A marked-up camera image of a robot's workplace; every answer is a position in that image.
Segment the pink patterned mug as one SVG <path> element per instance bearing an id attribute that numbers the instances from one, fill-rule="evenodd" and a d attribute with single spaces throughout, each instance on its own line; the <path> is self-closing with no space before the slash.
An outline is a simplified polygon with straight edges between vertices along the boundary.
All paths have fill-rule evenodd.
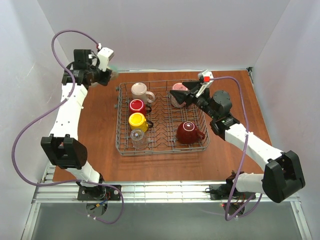
<path id="1" fill-rule="evenodd" d="M 176 83 L 172 86 L 172 90 L 188 91 L 188 88 L 185 87 L 181 82 L 179 82 L 179 83 Z M 182 104 L 178 104 L 178 102 L 176 101 L 176 99 L 174 98 L 174 96 L 172 94 L 170 95 L 170 100 L 171 100 L 171 104 L 175 108 L 183 108 L 186 104 L 185 102 Z"/>

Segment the tall cream decorated mug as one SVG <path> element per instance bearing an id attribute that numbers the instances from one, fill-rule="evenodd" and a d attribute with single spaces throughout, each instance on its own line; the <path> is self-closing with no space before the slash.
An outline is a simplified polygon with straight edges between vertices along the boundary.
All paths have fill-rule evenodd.
<path id="1" fill-rule="evenodd" d="M 110 81 L 116 79 L 116 78 L 118 77 L 118 75 L 119 75 L 119 73 L 118 73 L 118 71 L 117 71 L 117 68 L 114 67 L 114 66 L 108 66 L 107 68 L 110 68 L 110 69 L 112 70 L 112 78 L 111 78 Z"/>

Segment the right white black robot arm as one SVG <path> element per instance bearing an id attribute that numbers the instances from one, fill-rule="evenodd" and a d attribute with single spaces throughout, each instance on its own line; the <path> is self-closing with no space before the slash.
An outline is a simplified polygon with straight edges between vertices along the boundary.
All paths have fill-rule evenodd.
<path id="1" fill-rule="evenodd" d="M 306 185 L 299 156 L 292 150 L 284 152 L 264 142 L 250 132 L 231 114 L 232 102 L 224 90 L 210 94 L 208 83 L 183 82 L 187 90 L 171 90 L 170 94 L 186 106 L 196 105 L 211 117 L 210 127 L 215 135 L 243 150 L 263 170 L 262 174 L 238 171 L 226 179 L 213 194 L 265 194 L 280 203 Z"/>

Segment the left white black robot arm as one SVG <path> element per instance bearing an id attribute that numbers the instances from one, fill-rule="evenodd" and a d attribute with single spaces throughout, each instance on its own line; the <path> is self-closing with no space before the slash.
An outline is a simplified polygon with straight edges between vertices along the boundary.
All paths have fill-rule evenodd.
<path id="1" fill-rule="evenodd" d="M 113 56 L 114 51 L 107 47 L 99 47 L 97 53 L 90 49 L 73 51 L 73 61 L 62 76 L 62 105 L 49 136 L 40 141 L 52 165 L 71 173 L 87 192 L 98 194 L 103 191 L 103 176 L 88 162 L 87 148 L 78 140 L 78 126 L 89 87 L 107 86 L 112 79 L 113 71 L 108 64 Z"/>

